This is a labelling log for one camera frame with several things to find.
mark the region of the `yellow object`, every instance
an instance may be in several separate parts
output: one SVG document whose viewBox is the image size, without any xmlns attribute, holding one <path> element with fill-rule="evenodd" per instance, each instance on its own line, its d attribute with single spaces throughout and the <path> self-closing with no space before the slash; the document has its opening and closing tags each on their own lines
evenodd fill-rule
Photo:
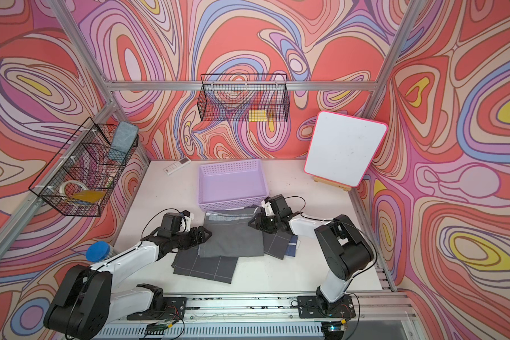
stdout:
<svg viewBox="0 0 510 340">
<path fill-rule="evenodd" d="M 380 181 L 374 180 L 374 196 L 382 190 L 386 190 L 387 187 Z"/>
<path fill-rule="evenodd" d="M 250 122 L 265 122 L 267 121 L 266 110 L 249 110 L 249 121 Z"/>
<path fill-rule="evenodd" d="M 510 255 L 486 239 L 468 233 L 454 232 L 449 243 L 455 258 L 471 268 L 480 271 L 510 271 Z M 461 250 L 467 250 L 470 255 L 471 248 L 476 246 L 479 251 L 483 252 L 476 256 L 477 258 L 465 256 L 461 252 Z"/>
<path fill-rule="evenodd" d="M 85 201 L 89 203 L 96 203 L 104 197 L 106 192 L 98 192 L 96 190 L 82 190 L 79 193 L 75 193 L 70 198 Z"/>
</svg>

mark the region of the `blue bottle cap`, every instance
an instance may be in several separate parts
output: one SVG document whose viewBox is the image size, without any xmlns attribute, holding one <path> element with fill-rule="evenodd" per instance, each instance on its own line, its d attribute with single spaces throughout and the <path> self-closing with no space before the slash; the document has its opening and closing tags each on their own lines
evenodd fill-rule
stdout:
<svg viewBox="0 0 510 340">
<path fill-rule="evenodd" d="M 110 245 L 104 241 L 98 241 L 91 245 L 87 252 L 85 253 L 85 257 L 88 261 L 91 262 L 100 262 L 106 259 L 110 252 Z"/>
</svg>

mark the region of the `white table surface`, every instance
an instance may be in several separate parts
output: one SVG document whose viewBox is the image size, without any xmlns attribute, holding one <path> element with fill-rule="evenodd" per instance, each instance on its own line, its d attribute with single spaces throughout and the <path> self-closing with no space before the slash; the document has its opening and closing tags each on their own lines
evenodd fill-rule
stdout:
<svg viewBox="0 0 510 340">
<path fill-rule="evenodd" d="M 193 161 L 169 176 L 163 169 L 172 164 L 172 161 L 152 161 L 114 248 L 124 251 L 132 247 L 140 240 L 147 221 L 165 208 L 177 208 L 180 211 L 186 209 L 195 214 L 192 226 L 202 225 L 204 213 L 196 203 L 198 167 L 210 162 Z M 270 196 L 302 196 L 306 199 L 306 208 L 303 211 L 307 215 L 334 218 L 345 214 L 357 226 L 358 220 L 347 192 L 314 182 L 311 175 L 304 173 L 304 165 L 304 160 L 264 160 L 263 167 Z M 302 208 L 301 199 L 290 198 L 287 202 L 293 211 Z M 161 220 L 162 215 L 154 218 L 144 235 L 157 228 Z M 133 288 L 139 283 L 149 283 L 161 287 L 165 293 L 314 292 L 325 280 L 328 266 L 316 239 L 300 236 L 299 240 L 300 247 L 296 257 L 285 256 L 284 260 L 269 255 L 239 258 L 231 284 L 174 275 L 171 264 L 175 255 L 168 254 L 141 268 L 114 290 L 121 291 Z M 357 276 L 348 291 L 381 289 L 380 280 L 373 267 Z"/>
</svg>

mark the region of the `gray cloth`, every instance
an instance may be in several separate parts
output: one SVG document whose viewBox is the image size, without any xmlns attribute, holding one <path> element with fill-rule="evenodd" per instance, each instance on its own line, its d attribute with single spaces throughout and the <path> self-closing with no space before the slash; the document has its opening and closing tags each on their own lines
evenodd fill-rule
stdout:
<svg viewBox="0 0 510 340">
<path fill-rule="evenodd" d="M 237 257 L 200 258 L 198 247 L 195 246 L 178 252 L 172 262 L 172 268 L 174 274 L 231 283 L 237 261 Z"/>
<path fill-rule="evenodd" d="M 292 235 L 281 230 L 278 230 L 275 234 L 263 234 L 264 253 L 283 260 Z"/>
<path fill-rule="evenodd" d="M 204 257 L 264 256 L 263 233 L 248 225 L 259 208 L 208 211 L 204 227 L 213 234 L 201 244 L 198 255 Z"/>
</svg>

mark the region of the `cable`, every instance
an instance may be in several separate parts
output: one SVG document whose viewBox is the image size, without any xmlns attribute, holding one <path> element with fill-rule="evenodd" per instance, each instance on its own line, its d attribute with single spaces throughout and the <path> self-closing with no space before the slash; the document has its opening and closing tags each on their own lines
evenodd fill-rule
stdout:
<svg viewBox="0 0 510 340">
<path fill-rule="evenodd" d="M 183 318 L 179 315 L 179 313 L 173 312 L 173 313 L 170 313 L 170 315 L 177 316 L 183 323 L 183 329 L 182 329 L 181 333 L 177 337 L 170 339 L 170 340 L 176 340 L 177 338 L 179 338 L 180 336 L 183 335 L 183 332 L 185 331 L 185 322 L 183 321 Z M 150 335 L 149 332 L 155 332 L 155 331 L 158 331 L 158 330 L 148 331 L 147 327 L 146 327 L 145 335 L 143 336 L 142 339 L 145 339 L 148 335 Z"/>
<path fill-rule="evenodd" d="M 300 212 L 302 212 L 304 210 L 304 208 L 306 208 L 306 200 L 304 199 L 304 197 L 300 197 L 300 196 L 289 196 L 289 197 L 285 197 L 285 199 L 290 199 L 292 197 L 298 197 L 299 199 L 304 201 L 304 205 L 302 206 L 302 209 L 300 209 Z"/>
<path fill-rule="evenodd" d="M 175 210 L 177 211 L 179 214 L 182 215 L 183 217 L 183 221 L 185 223 L 185 227 L 187 228 L 187 221 L 185 219 L 185 215 L 181 213 L 181 211 L 177 210 L 176 208 L 166 208 L 164 210 L 161 210 L 160 212 L 158 212 L 157 214 L 155 214 L 155 216 L 151 217 L 151 220 L 149 220 L 149 222 L 146 224 L 145 227 L 143 227 L 143 230 L 142 230 L 142 234 L 141 234 L 141 237 L 140 238 L 143 238 L 143 232 L 146 230 L 147 226 L 149 226 L 149 224 L 151 223 L 151 221 L 157 217 L 157 215 L 159 215 L 160 213 L 164 212 L 164 211 L 167 211 L 167 210 Z M 75 302 L 74 302 L 74 305 L 72 306 L 72 309 L 70 310 L 70 315 L 68 316 L 68 323 L 66 324 L 66 333 L 64 334 L 66 340 L 74 340 L 75 338 L 69 336 L 67 333 L 68 333 L 68 326 L 70 325 L 70 320 L 72 318 L 72 313 L 74 312 L 74 309 L 75 309 L 75 306 L 77 305 L 78 301 L 79 301 L 79 297 L 81 296 L 82 292 L 87 288 L 87 285 L 89 284 L 89 282 L 91 282 L 92 278 L 95 277 L 96 274 L 99 273 L 99 270 L 102 269 L 103 266 L 107 265 L 107 264 L 110 264 L 111 262 L 131 253 L 132 251 L 136 250 L 139 246 L 142 245 L 142 242 L 143 241 L 140 241 L 140 244 L 136 247 L 136 248 L 132 248 L 130 249 L 129 251 L 117 256 L 117 257 L 114 257 L 112 258 L 111 260 L 109 260 L 108 262 L 105 262 L 104 264 L 102 264 L 100 267 L 98 267 L 94 273 L 92 273 L 88 278 L 87 278 L 87 281 L 83 284 L 82 286 L 82 289 L 79 291 L 78 293 L 78 296 L 75 298 Z"/>
<path fill-rule="evenodd" d="M 342 339 L 341 340 L 348 340 L 349 338 L 351 338 L 354 335 L 355 331 L 357 330 L 357 327 L 359 326 L 359 321 L 360 321 L 360 302 L 359 302 L 359 296 L 357 296 L 355 293 L 350 293 L 350 294 L 355 296 L 355 298 L 357 299 L 357 305 L 359 306 L 359 311 L 357 313 L 357 323 L 355 324 L 354 330 L 347 337 L 346 337 L 346 331 L 344 331 L 344 334 L 342 335 Z"/>
<path fill-rule="evenodd" d="M 293 305 L 292 305 L 292 302 L 293 302 L 293 301 L 296 301 L 296 303 L 297 303 L 297 305 L 296 305 L 296 306 L 293 306 Z M 298 301 L 298 300 L 291 300 L 291 302 L 290 302 L 289 304 L 291 305 L 291 307 L 297 307 L 297 308 L 298 308 L 299 306 L 301 306 L 301 307 L 305 307 L 305 308 L 313 308 L 313 309 L 317 309 L 317 310 L 318 310 L 318 312 L 319 312 L 321 315 L 324 315 L 324 316 L 326 316 L 326 317 L 328 317 L 328 318 L 332 317 L 332 314 L 327 314 L 327 313 L 323 312 L 323 310 L 322 310 L 322 309 L 320 309 L 320 308 L 319 308 L 319 306 L 308 306 L 308 305 L 306 305 L 306 304 L 304 304 L 304 303 L 300 303 L 300 301 Z"/>
</svg>

